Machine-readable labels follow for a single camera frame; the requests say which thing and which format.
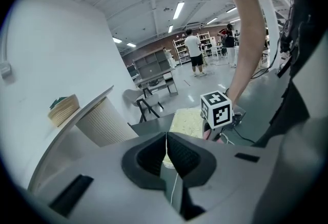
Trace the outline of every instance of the person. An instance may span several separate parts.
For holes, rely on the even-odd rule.
[[[293,79],[317,49],[326,31],[326,22],[322,21],[325,12],[323,3],[317,0],[293,0],[286,28],[288,38],[284,42],[292,43],[290,61],[290,83],[283,95],[283,101],[270,121],[265,134],[254,144],[265,147],[271,137],[285,134],[291,127],[307,120],[310,115],[303,98]],[[260,61],[265,41],[265,23],[258,0],[234,0],[238,9],[241,31],[239,55],[236,72],[226,92],[233,106],[251,80]]]
[[[230,67],[236,68],[235,64],[235,39],[232,33],[232,25],[227,24],[225,31],[218,32],[218,35],[224,39],[224,45],[228,53],[228,63]]]
[[[194,76],[196,76],[196,66],[198,66],[200,76],[204,76],[206,74],[203,72],[203,58],[199,49],[199,46],[201,45],[200,39],[193,35],[193,31],[191,29],[186,31],[186,35],[187,38],[184,40],[184,45],[186,46],[190,55]]]

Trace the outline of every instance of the black plastic part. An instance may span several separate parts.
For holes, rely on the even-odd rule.
[[[216,168],[212,153],[174,133],[167,133],[168,156],[186,188],[204,185]]]
[[[134,146],[123,156],[122,169],[126,176],[142,189],[165,190],[166,182],[159,178],[162,161],[166,155],[166,134]]]
[[[49,204],[49,207],[58,214],[68,217],[92,181],[92,177],[79,175]]]
[[[192,203],[188,189],[183,187],[180,215],[184,217],[185,220],[190,220],[204,212],[206,211],[202,207]]]
[[[243,160],[247,160],[250,162],[254,162],[254,163],[257,163],[260,159],[259,156],[253,156],[253,155],[248,155],[248,154],[244,154],[244,153],[237,153],[235,155],[235,157],[243,159]]]

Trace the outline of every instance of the white pillar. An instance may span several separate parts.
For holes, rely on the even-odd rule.
[[[272,0],[259,0],[259,2],[264,11],[270,37],[270,54],[268,56],[268,66],[270,66],[272,63],[278,50],[276,60],[274,61],[272,68],[269,69],[269,71],[271,71],[272,69],[277,69],[280,65],[280,49],[277,48],[277,43],[279,40],[278,21]]]

